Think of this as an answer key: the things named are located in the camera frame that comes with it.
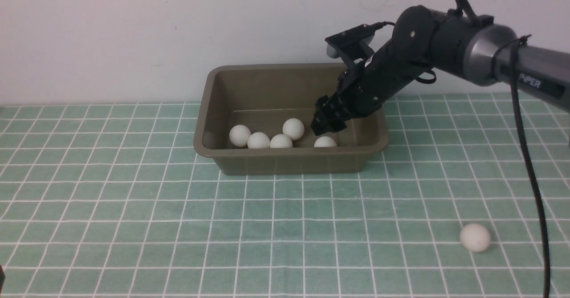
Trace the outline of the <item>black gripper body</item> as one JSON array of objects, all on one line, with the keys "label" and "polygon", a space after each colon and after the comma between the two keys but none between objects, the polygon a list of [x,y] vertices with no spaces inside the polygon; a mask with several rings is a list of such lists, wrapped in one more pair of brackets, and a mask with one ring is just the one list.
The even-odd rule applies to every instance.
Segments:
[{"label": "black gripper body", "polygon": [[413,81],[432,84],[436,74],[427,60],[436,30],[434,14],[418,5],[407,8],[392,25],[377,30],[369,46],[373,56],[338,77],[335,93],[318,99],[316,109],[330,118],[364,118]]}]

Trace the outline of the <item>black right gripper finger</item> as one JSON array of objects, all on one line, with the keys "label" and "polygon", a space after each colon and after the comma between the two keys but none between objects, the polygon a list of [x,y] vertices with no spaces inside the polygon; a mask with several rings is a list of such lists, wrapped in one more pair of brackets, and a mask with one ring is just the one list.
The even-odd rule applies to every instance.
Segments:
[{"label": "black right gripper finger", "polygon": [[347,122],[349,119],[346,118],[330,118],[328,121],[329,132],[341,132],[347,128]]}]

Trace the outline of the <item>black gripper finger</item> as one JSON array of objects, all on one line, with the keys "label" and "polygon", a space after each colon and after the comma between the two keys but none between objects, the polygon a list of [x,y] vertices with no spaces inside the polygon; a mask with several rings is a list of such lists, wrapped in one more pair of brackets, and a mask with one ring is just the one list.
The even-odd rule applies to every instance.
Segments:
[{"label": "black gripper finger", "polygon": [[321,136],[332,132],[332,128],[330,127],[330,119],[322,111],[322,109],[315,110],[310,127],[315,136]]}]

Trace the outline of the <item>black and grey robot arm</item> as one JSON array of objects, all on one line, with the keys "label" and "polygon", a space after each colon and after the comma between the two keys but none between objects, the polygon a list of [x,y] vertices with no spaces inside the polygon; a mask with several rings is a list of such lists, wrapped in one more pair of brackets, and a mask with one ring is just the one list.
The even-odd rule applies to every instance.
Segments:
[{"label": "black and grey robot arm", "polygon": [[434,83],[436,77],[422,78],[434,70],[481,87],[507,83],[569,111],[569,54],[527,45],[492,16],[471,20],[456,10],[417,5],[394,23],[362,24],[326,44],[327,55],[342,59],[346,70],[335,93],[316,101],[311,129],[317,136],[375,113],[413,81]]}]

